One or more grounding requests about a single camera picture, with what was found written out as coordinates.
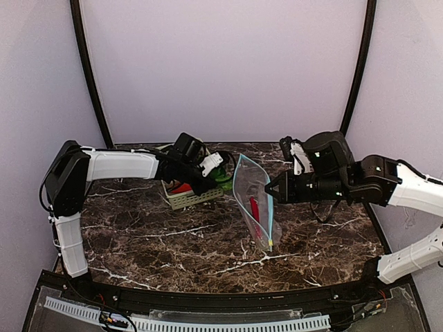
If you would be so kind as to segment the clear zip top bag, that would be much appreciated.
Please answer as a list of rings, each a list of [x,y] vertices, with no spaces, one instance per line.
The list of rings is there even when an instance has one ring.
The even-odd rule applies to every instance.
[[[271,252],[282,230],[274,221],[273,197],[265,192],[271,182],[265,169],[240,154],[233,174],[233,196],[256,246]]]

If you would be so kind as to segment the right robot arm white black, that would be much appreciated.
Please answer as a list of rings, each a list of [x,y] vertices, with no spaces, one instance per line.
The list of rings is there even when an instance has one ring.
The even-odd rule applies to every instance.
[[[372,154],[356,161],[340,131],[324,131],[304,142],[280,140],[293,169],[280,173],[264,191],[280,204],[346,201],[412,208],[442,216],[442,181],[404,160]],[[367,261],[362,278],[391,284],[442,259],[442,227],[397,252]]]

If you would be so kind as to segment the long red chili pepper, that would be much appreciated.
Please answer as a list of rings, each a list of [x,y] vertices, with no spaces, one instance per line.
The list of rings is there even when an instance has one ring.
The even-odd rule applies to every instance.
[[[252,221],[251,221],[252,235],[256,239],[261,241],[264,239],[264,231],[262,224],[260,223],[260,211],[258,207],[258,201],[254,197],[251,197],[249,199],[249,203],[251,207],[251,216],[252,216]]]

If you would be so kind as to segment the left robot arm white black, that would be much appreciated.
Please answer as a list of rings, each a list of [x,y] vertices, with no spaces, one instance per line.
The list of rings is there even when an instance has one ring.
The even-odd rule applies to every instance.
[[[163,149],[97,149],[66,141],[42,181],[39,199],[67,275],[76,278],[88,271],[80,228],[87,183],[114,178],[177,181],[200,196],[216,188],[210,174],[223,161],[220,153],[208,153],[202,141],[186,133]]]

